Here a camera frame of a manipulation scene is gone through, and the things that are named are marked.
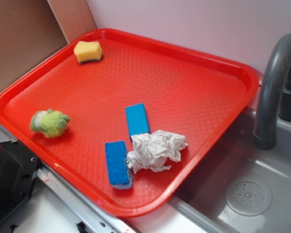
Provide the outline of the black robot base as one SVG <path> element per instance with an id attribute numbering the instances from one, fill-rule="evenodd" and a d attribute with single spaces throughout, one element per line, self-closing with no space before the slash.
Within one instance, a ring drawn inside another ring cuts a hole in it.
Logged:
<path id="1" fill-rule="evenodd" d="M 20 141 L 0 143 L 0 224 L 30 200 L 39 165 Z"/>

